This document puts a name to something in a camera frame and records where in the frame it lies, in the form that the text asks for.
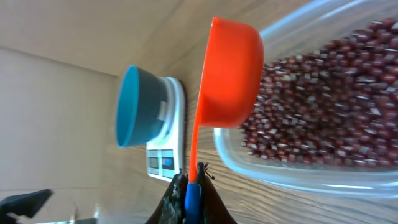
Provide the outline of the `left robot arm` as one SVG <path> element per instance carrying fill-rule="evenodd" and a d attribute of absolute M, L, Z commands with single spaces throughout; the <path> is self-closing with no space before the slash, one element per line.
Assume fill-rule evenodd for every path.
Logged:
<path fill-rule="evenodd" d="M 1 224 L 16 224 L 18 217 L 33 218 L 53 195 L 50 189 L 11 195 L 1 200 Z"/>

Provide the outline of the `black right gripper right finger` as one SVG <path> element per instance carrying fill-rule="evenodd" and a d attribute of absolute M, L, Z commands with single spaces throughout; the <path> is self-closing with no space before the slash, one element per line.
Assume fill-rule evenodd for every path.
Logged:
<path fill-rule="evenodd" d="M 200 223 L 204 224 L 237 224 L 229 213 L 221 197 L 216 191 L 211 176 L 207 172 L 208 164 L 198 163 L 198 180 L 201 187 L 201 213 Z"/>

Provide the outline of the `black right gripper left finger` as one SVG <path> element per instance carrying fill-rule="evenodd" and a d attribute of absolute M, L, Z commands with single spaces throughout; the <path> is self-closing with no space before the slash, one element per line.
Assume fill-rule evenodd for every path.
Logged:
<path fill-rule="evenodd" d="M 188 184 L 187 171 L 181 170 L 173 178 L 157 208 L 152 214 L 154 224 L 182 224 L 185 218 L 185 195 Z"/>

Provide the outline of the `red scoop with blue handle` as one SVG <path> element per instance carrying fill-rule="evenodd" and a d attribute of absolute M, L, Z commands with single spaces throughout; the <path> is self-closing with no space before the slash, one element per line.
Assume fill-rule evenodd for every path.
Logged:
<path fill-rule="evenodd" d="M 249 118 L 259 91 L 263 63 L 263 43 L 255 28 L 213 18 L 192 131 L 184 203 L 187 223 L 199 223 L 203 217 L 204 165 L 197 162 L 199 128 L 236 128 Z"/>

